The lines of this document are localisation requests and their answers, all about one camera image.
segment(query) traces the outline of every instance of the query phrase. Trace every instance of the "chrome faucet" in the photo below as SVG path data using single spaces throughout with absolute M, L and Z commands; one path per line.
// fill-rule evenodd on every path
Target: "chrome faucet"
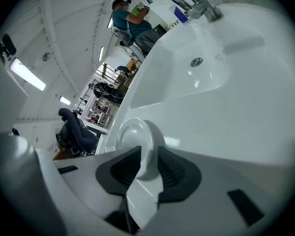
M 194 19 L 199 19 L 203 14 L 207 18 L 208 22 L 212 22 L 220 18 L 220 15 L 217 14 L 208 0 L 192 0 L 194 5 L 190 5 L 185 0 L 172 1 L 185 10 L 184 14 L 186 16 L 190 16 Z

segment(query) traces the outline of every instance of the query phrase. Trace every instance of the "teal shirt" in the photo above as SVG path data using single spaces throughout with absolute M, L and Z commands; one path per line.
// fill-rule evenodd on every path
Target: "teal shirt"
M 113 13 L 113 22 L 116 27 L 122 30 L 127 30 L 127 21 L 126 17 L 131 14 L 129 11 L 123 11 L 121 9 L 116 10 Z M 143 20 L 139 25 L 135 25 L 129 22 L 129 29 L 132 36 L 136 37 L 142 32 L 152 29 L 151 24 L 148 21 Z

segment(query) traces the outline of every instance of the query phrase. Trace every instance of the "drain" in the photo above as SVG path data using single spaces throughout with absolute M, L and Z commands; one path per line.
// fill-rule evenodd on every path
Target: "drain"
M 198 65 L 201 65 L 202 62 L 203 62 L 202 58 L 195 58 L 194 60 L 191 61 L 190 65 L 191 67 L 196 67 Z

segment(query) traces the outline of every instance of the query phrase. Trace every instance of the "cap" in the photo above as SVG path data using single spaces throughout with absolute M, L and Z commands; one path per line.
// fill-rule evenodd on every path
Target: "cap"
M 114 9 L 114 8 L 116 7 L 116 5 L 117 5 L 118 3 L 121 3 L 121 2 L 124 2 L 124 0 L 115 0 L 115 1 L 113 2 L 112 9 Z

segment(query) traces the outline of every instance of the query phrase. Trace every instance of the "black rubber pad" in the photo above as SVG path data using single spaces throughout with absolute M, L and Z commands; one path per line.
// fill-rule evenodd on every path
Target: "black rubber pad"
M 141 166 L 141 147 L 137 146 L 103 164 L 95 173 L 99 184 L 110 194 L 125 196 Z
M 252 226 L 263 218 L 264 214 L 242 190 L 229 191 L 227 194 L 248 226 Z
M 167 148 L 158 147 L 157 167 L 164 187 L 164 191 L 158 196 L 159 203 L 183 201 L 200 185 L 200 169 Z
M 64 173 L 68 173 L 70 171 L 75 171 L 75 170 L 78 170 L 78 167 L 74 166 L 74 165 L 71 165 L 71 166 L 68 166 L 68 167 L 63 167 L 63 168 L 59 168 L 58 171 L 60 174 L 64 174 Z

